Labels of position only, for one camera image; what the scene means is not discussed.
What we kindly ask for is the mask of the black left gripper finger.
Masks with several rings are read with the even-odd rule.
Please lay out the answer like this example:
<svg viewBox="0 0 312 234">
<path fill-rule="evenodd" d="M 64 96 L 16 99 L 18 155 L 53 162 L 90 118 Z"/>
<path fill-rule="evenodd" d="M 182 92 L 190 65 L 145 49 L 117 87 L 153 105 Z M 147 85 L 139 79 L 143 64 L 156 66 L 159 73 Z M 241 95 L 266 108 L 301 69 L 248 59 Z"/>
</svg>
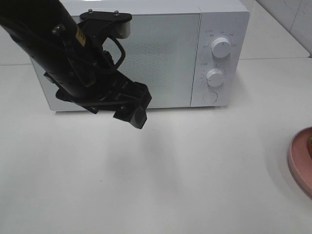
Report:
<svg viewBox="0 0 312 234">
<path fill-rule="evenodd" d="M 79 16 L 79 27 L 86 35 L 98 39 L 112 36 L 116 39 L 125 39 L 131 33 L 129 13 L 115 12 L 85 12 Z"/>
<path fill-rule="evenodd" d="M 122 102 L 114 113 L 114 118 L 142 129 L 146 120 L 146 109 L 152 100 L 148 87 L 139 82 L 126 82 L 117 93 L 117 101 Z"/>
</svg>

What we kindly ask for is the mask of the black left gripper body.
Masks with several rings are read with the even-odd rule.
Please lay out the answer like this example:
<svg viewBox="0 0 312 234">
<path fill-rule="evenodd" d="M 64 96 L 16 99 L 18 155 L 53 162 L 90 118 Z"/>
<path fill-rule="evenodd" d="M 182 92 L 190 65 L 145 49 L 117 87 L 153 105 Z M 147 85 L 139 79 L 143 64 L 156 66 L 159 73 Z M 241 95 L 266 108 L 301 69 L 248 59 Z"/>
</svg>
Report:
<svg viewBox="0 0 312 234">
<path fill-rule="evenodd" d="M 123 84 L 133 82 L 117 70 L 125 58 L 118 39 L 91 37 L 72 18 L 60 18 L 55 23 L 55 47 L 60 50 L 55 64 L 56 98 L 94 114 L 116 112 L 122 103 L 117 93 Z"/>
</svg>

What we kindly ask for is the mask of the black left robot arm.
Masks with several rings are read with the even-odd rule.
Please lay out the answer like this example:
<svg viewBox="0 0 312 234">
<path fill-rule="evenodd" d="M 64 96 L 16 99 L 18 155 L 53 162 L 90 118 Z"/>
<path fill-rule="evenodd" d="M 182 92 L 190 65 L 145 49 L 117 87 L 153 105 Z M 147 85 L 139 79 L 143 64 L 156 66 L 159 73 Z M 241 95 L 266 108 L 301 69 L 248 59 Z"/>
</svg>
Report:
<svg viewBox="0 0 312 234">
<path fill-rule="evenodd" d="M 88 10 L 75 22 L 58 0 L 3 0 L 0 24 L 58 87 L 56 97 L 91 113 L 141 129 L 152 99 L 148 87 L 118 68 L 125 59 L 119 39 L 130 34 L 132 15 Z"/>
</svg>

